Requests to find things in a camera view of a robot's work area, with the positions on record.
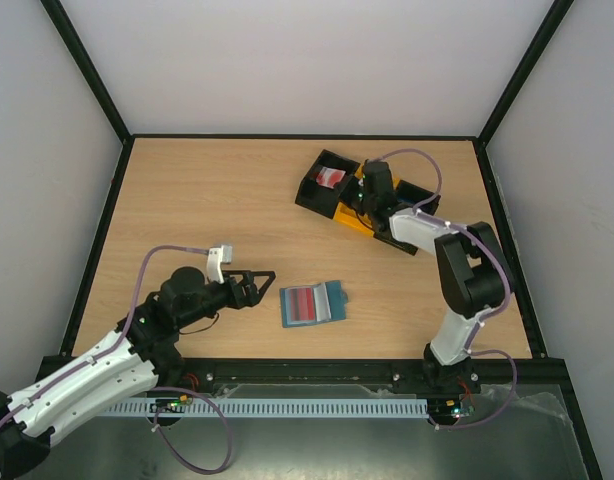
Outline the red white credit card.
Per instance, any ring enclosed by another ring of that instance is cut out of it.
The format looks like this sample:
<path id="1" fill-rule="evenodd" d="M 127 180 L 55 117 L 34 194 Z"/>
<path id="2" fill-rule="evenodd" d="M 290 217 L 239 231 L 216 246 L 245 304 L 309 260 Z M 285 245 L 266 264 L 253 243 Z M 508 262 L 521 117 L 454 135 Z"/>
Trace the red white credit card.
<path id="1" fill-rule="evenodd" d="M 285 291 L 287 321 L 306 323 L 316 320 L 315 297 L 311 287 L 295 287 Z"/>
<path id="2" fill-rule="evenodd" d="M 334 189 L 345 176 L 344 170 L 323 167 L 316 174 L 316 183 L 321 187 Z"/>

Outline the teal leather card holder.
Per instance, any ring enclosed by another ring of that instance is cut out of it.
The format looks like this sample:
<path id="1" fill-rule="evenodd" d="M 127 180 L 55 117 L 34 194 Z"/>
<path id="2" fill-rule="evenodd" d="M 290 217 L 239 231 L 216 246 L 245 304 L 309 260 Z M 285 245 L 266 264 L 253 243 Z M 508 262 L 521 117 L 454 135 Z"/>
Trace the teal leather card holder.
<path id="1" fill-rule="evenodd" d="M 284 328 L 306 327 L 347 318 L 348 296 L 339 280 L 279 290 Z"/>

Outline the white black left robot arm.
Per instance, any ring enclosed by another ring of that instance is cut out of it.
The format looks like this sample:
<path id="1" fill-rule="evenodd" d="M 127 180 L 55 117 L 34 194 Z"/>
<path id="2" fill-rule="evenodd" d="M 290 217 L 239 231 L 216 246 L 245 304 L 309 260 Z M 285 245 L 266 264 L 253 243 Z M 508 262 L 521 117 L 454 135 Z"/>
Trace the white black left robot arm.
<path id="1" fill-rule="evenodd" d="M 181 330 L 223 308 L 254 307 L 275 280 L 272 271 L 232 270 L 208 281 L 194 267 L 174 271 L 84 354 L 13 394 L 0 391 L 0 474 L 16 479 L 88 420 L 136 394 L 175 387 L 184 360 Z"/>

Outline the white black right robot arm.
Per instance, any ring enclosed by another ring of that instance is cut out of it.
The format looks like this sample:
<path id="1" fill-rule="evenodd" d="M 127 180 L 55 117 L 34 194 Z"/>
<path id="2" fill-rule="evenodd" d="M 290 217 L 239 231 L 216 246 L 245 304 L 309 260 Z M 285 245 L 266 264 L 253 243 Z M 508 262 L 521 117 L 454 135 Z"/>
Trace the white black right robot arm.
<path id="1" fill-rule="evenodd" d="M 351 208 L 374 237 L 436 259 L 446 313 L 423 353 L 423 379 L 432 390 L 453 389 L 471 375 L 471 344 L 485 321 L 506 309 L 513 292 L 508 266 L 491 226 L 458 224 L 436 215 L 440 191 L 405 197 L 383 160 L 363 164 Z"/>

